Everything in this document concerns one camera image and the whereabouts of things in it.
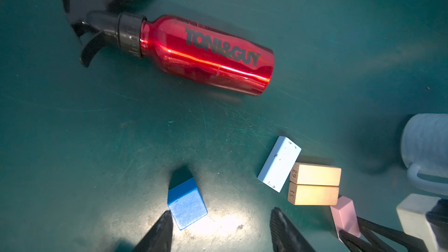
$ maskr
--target wooden block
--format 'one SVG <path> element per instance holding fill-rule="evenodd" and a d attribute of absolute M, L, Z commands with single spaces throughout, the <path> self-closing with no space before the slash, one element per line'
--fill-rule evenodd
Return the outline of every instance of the wooden block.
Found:
<path fill-rule="evenodd" d="M 208 214 L 194 178 L 168 190 L 168 208 L 179 230 L 183 230 Z"/>
<path fill-rule="evenodd" d="M 297 162 L 294 164 L 289 181 L 302 185 L 339 186 L 341 169 Z"/>
<path fill-rule="evenodd" d="M 289 182 L 288 201 L 294 205 L 336 205 L 339 187 Z"/>
<path fill-rule="evenodd" d="M 332 210 L 338 238 L 340 230 L 344 230 L 356 237 L 361 237 L 353 200 L 347 197 L 340 197 L 337 200 L 337 204 L 330 206 L 330 209 Z"/>
<path fill-rule="evenodd" d="M 439 200 L 439 197 L 410 194 L 396 207 L 403 231 L 423 240 L 428 252 L 445 250 L 440 247 L 431 224 L 426 219 L 426 213 L 431 211 Z"/>
<path fill-rule="evenodd" d="M 301 148 L 288 137 L 278 137 L 258 179 L 280 193 L 300 151 Z"/>

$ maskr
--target mug handle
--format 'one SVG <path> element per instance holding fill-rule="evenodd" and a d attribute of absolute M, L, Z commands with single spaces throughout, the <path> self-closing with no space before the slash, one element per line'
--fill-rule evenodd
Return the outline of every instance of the mug handle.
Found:
<path fill-rule="evenodd" d="M 423 191 L 448 196 L 448 183 L 431 182 L 418 178 L 419 170 L 420 166 L 413 162 L 406 171 L 406 175 L 413 186 Z"/>

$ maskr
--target white object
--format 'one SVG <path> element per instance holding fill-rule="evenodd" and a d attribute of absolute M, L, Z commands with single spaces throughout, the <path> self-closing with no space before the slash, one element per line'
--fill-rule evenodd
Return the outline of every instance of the white object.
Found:
<path fill-rule="evenodd" d="M 403 231 L 423 240 L 428 252 L 447 251 L 440 248 L 431 224 L 426 220 L 426 212 L 431 211 L 439 200 L 439 197 L 410 194 L 396 207 Z"/>
<path fill-rule="evenodd" d="M 448 114 L 417 114 L 401 136 L 401 157 L 415 187 L 448 195 L 448 184 L 423 180 L 418 173 L 448 178 Z"/>
<path fill-rule="evenodd" d="M 280 193 L 301 150 L 288 137 L 278 137 L 258 179 Z"/>

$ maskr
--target printed logo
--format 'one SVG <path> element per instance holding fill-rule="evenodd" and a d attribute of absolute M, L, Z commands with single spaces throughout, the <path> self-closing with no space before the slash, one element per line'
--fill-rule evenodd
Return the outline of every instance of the printed logo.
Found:
<path fill-rule="evenodd" d="M 186 42 L 188 45 L 191 45 L 191 42 L 193 42 L 193 45 L 196 48 L 204 49 L 205 51 L 208 51 L 208 49 L 210 48 L 213 53 L 222 55 L 230 59 L 234 59 L 237 62 L 242 60 L 246 65 L 250 64 L 250 61 L 252 60 L 252 65 L 255 67 L 257 66 L 257 60 L 261 55 L 260 53 L 255 54 L 252 51 L 246 51 L 245 49 L 241 49 L 238 46 L 231 47 L 229 42 L 222 42 L 222 40 L 218 38 L 213 38 L 212 41 L 209 35 L 204 35 L 199 31 L 197 32 L 185 28 L 185 32 L 187 33 Z"/>

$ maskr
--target light wooden block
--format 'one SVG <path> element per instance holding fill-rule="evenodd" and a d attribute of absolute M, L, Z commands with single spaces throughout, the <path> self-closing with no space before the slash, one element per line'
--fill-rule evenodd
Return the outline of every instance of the light wooden block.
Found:
<path fill-rule="evenodd" d="M 278 137 L 258 179 L 280 193 L 300 151 L 301 148 L 288 137 Z"/>
<path fill-rule="evenodd" d="M 302 185 L 339 186 L 341 169 L 297 162 L 289 175 L 289 181 Z"/>
<path fill-rule="evenodd" d="M 339 187 L 289 182 L 288 201 L 294 205 L 336 205 Z"/>

